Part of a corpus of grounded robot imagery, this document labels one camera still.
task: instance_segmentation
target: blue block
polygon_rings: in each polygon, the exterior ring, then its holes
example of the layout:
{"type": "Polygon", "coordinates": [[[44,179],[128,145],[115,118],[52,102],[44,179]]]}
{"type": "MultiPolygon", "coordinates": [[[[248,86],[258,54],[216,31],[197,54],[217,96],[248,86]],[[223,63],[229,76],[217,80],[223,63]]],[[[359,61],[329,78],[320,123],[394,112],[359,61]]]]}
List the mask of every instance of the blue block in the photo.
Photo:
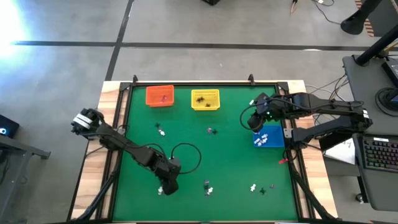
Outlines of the blue block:
{"type": "Polygon", "coordinates": [[[259,133],[253,133],[254,147],[285,147],[284,134],[281,126],[265,125],[259,133]],[[256,139],[262,140],[261,136],[268,134],[268,140],[261,146],[254,143],[256,139]]]}

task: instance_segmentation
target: gray floor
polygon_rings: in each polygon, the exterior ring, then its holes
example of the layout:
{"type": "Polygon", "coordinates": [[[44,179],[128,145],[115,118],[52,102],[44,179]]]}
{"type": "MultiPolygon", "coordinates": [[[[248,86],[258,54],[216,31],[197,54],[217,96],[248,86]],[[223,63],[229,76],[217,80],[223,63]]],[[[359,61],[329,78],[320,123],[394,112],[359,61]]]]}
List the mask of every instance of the gray floor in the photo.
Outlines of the gray floor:
{"type": "MultiPolygon", "coordinates": [[[[19,18],[7,36],[45,41],[115,42],[127,5],[127,0],[6,2],[12,6],[9,16],[19,18]]],[[[290,3],[221,0],[210,7],[199,0],[135,0],[123,41],[334,46],[377,41],[365,32],[352,36],[327,23],[310,0],[299,1],[290,16],[290,3]]],[[[342,21],[356,6],[353,0],[336,0],[324,10],[330,19],[342,21]]],[[[96,106],[112,52],[113,47],[44,46],[1,52],[0,114],[20,123],[20,141],[52,152],[47,161],[32,159],[11,220],[66,219],[87,144],[70,132],[70,121],[82,108],[96,106]]],[[[133,75],[140,80],[242,80],[252,73],[256,79],[301,79],[321,86],[342,76],[343,56],[357,53],[122,48],[112,80],[131,80],[133,75]]],[[[340,93],[352,99],[348,88],[340,93]]],[[[353,200],[356,179],[330,177],[330,182],[344,220],[397,222],[398,213],[377,212],[353,200]]]]}

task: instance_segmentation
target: red object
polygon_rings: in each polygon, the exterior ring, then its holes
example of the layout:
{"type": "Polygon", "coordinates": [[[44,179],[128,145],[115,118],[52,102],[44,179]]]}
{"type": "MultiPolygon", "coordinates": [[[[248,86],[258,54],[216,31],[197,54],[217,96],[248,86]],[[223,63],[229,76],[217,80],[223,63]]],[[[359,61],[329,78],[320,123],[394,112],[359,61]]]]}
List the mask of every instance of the red object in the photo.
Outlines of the red object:
{"type": "Polygon", "coordinates": [[[285,163],[285,162],[287,162],[288,161],[288,159],[281,159],[280,161],[279,161],[279,164],[283,164],[283,163],[285,163]]]}
{"type": "Polygon", "coordinates": [[[174,86],[148,86],[145,101],[150,107],[173,106],[174,86]]]}

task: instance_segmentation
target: green table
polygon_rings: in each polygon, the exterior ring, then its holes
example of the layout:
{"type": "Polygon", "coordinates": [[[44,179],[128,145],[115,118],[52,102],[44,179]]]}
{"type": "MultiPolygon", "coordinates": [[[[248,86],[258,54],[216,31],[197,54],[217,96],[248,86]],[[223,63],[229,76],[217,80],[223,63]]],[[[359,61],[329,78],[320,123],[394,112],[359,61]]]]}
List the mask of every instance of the green table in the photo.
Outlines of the green table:
{"type": "MultiPolygon", "coordinates": [[[[174,92],[172,107],[150,108],[145,105],[146,88],[135,87],[126,136],[137,144],[156,142],[168,156],[178,143],[192,143],[201,150],[200,167],[177,178],[176,193],[158,195],[159,180],[124,153],[113,220],[297,220],[289,168],[278,163],[284,148],[254,147],[252,132],[239,123],[239,115],[249,102],[261,92],[274,94],[275,85],[175,86],[174,92]],[[194,111],[190,104],[194,89],[219,89],[221,107],[217,111],[194,111]],[[159,134],[156,123],[165,136],[159,134]],[[207,128],[218,130],[218,134],[208,134],[207,128]],[[209,197],[205,196],[205,180],[213,187],[209,197]],[[256,184],[254,192],[250,191],[252,184],[256,184]]],[[[250,112],[243,120],[246,122],[249,116],[250,112]]],[[[189,146],[177,148],[175,157],[181,160],[182,171],[194,168],[198,161],[196,150],[189,146]]]]}

